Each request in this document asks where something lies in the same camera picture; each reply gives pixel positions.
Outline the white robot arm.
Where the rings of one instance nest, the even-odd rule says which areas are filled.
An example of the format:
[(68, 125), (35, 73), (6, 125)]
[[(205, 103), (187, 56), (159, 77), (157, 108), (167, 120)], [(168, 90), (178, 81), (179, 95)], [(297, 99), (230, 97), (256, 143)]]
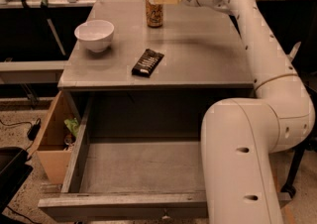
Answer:
[(201, 125), (210, 224), (283, 224), (269, 154), (290, 149), (313, 129), (315, 109), (256, 0), (150, 0), (209, 7), (233, 16), (255, 95), (214, 103)]

